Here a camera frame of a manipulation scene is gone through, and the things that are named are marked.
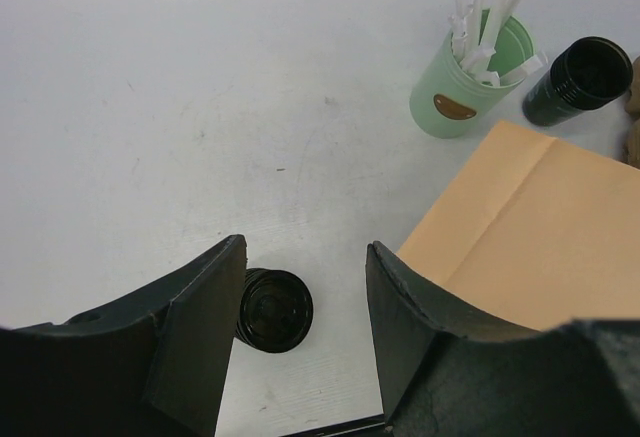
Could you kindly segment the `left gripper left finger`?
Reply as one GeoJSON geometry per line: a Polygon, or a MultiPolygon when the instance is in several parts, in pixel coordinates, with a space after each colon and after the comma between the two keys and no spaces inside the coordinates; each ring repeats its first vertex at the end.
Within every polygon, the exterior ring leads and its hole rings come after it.
{"type": "Polygon", "coordinates": [[[1,332],[5,436],[211,436],[246,270],[231,235],[65,323],[1,332]]]}

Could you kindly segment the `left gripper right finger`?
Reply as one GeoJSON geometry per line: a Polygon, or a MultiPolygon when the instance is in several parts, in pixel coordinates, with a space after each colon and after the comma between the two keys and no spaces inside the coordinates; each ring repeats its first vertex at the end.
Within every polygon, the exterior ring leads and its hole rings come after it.
{"type": "Polygon", "coordinates": [[[397,436],[635,436],[639,324],[546,331],[482,311],[367,248],[367,301],[385,421],[397,436]]]}

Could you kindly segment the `brown paper bag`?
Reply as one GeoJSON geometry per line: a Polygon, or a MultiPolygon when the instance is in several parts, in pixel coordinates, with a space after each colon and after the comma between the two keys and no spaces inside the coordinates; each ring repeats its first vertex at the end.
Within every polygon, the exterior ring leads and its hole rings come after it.
{"type": "Polygon", "coordinates": [[[496,124],[400,247],[413,271],[509,322],[639,315],[639,172],[496,124]]]}

